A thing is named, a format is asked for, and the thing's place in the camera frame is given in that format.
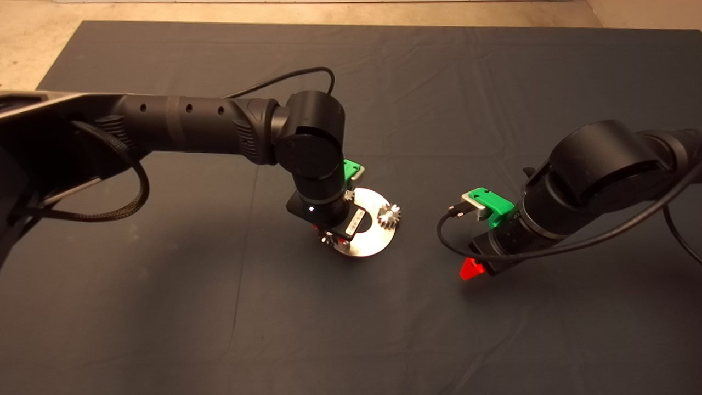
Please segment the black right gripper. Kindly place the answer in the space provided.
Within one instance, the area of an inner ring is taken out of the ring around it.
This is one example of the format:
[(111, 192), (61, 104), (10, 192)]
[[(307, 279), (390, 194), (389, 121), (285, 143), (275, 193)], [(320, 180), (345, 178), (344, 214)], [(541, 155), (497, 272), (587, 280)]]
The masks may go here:
[[(528, 247), (528, 232), (522, 227), (499, 227), (488, 230), (474, 237), (471, 241), (471, 252), (478, 255), (506, 257), (526, 252)], [(471, 280), (476, 276), (489, 274), (499, 275), (512, 267), (524, 262), (524, 258), (470, 258), (463, 260), (459, 270), (459, 277), (463, 281)]]

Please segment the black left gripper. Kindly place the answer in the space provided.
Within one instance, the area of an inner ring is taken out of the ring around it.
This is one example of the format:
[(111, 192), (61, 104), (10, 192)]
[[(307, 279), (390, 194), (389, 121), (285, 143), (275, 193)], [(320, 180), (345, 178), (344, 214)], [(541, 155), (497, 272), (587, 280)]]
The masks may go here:
[(358, 233), (369, 230), (371, 215), (354, 202), (354, 193), (344, 191), (336, 200), (324, 204), (313, 204), (304, 200), (297, 192), (286, 203), (292, 215), (311, 223), (314, 230), (322, 234), (331, 233), (334, 238), (352, 241)]

